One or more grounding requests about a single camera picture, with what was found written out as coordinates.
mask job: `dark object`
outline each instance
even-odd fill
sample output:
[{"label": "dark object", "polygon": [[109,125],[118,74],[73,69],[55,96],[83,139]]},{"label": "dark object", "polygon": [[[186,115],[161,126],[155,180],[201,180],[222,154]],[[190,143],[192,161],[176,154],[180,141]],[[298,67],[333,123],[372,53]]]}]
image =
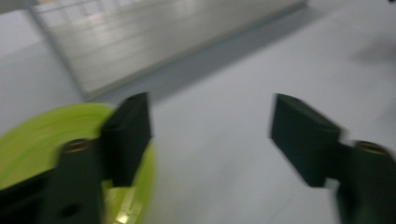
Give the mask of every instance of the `dark object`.
[{"label": "dark object", "polygon": [[129,187],[151,137],[148,96],[127,99],[98,139],[61,149],[57,167],[0,191],[0,223],[105,223],[102,180]]},{"label": "dark object", "polygon": [[340,182],[343,224],[396,223],[396,163],[381,146],[338,142],[342,129],[304,102],[278,94],[271,137],[310,187]]}]

